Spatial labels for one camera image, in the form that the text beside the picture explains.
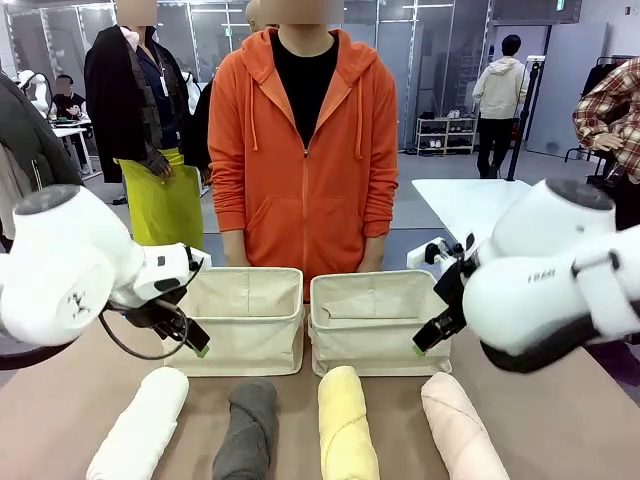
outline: orange hoodie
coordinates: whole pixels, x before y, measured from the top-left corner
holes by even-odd
[[[306,284],[351,273],[366,237],[389,232],[397,188],[395,84],[375,50],[339,35],[338,63],[305,150],[269,31],[247,38],[214,80],[209,121],[220,231],[245,231],[254,266],[294,267]]]

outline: person wearing plaid shirt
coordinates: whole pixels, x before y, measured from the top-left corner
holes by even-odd
[[[630,102],[629,113],[607,124],[616,108]],[[573,114],[580,143],[591,150],[612,152],[627,173],[613,193],[616,224],[624,230],[640,224],[640,58],[616,68]]]

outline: white bin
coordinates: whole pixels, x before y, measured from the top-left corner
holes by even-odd
[[[425,357],[413,336],[446,304],[424,271],[327,275],[311,282],[309,335],[313,371],[349,365],[359,376],[430,376],[451,372],[450,341]]]
[[[202,359],[189,348],[165,365],[189,377],[290,375],[304,343],[302,272],[284,268],[214,268],[201,272],[178,306],[211,337]],[[165,352],[175,348],[165,340]]]

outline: black hair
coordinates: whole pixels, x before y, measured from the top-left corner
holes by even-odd
[[[509,35],[502,41],[502,54],[513,57],[522,46],[522,40],[518,35]]]
[[[68,78],[71,85],[73,85],[73,78],[71,78],[71,75],[67,75],[66,73],[63,73],[62,75],[58,75],[58,79],[60,78]]]

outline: pink towel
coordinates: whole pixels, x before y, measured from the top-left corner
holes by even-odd
[[[422,387],[422,406],[451,480],[509,480],[487,429],[455,378],[435,374]]]

